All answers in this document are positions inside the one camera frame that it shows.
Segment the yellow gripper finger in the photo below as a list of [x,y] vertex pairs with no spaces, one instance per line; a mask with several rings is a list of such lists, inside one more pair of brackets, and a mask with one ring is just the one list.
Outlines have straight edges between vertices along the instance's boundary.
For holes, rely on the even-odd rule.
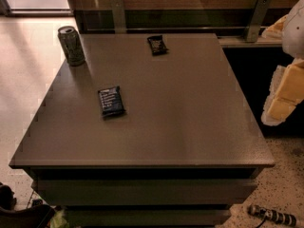
[[265,125],[284,123],[304,101],[304,60],[294,59],[288,66],[277,66],[261,115]]
[[280,39],[282,37],[282,30],[284,28],[284,23],[287,19],[287,16],[284,15],[275,21],[272,25],[263,30],[261,37],[262,38],[272,38],[272,39]]

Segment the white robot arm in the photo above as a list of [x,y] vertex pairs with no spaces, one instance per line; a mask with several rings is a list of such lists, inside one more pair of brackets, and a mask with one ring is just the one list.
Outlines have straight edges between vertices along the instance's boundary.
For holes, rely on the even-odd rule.
[[263,106],[261,121],[277,126],[304,101],[304,0],[266,28],[262,37],[281,39],[283,51],[294,58],[289,65],[276,67]]

